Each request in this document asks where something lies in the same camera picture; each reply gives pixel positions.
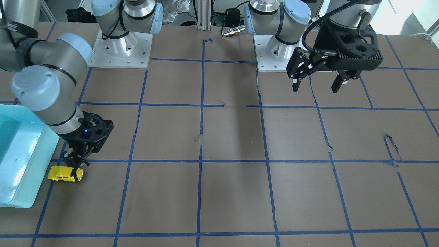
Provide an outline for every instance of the yellow toy car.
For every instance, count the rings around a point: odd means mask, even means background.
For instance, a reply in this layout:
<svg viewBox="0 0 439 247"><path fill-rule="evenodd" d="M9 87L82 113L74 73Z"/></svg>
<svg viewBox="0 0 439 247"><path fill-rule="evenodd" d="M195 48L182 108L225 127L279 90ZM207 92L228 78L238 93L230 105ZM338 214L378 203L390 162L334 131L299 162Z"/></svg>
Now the yellow toy car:
<svg viewBox="0 0 439 247"><path fill-rule="evenodd" d="M73 171L72 167L52 166L47 178L52 181L61 180L61 181L69 181L69 182L79 182L84 175L84 170L81 168L78 168L76 170L76 176L78 177L78 180L75 180L72 171Z"/></svg>

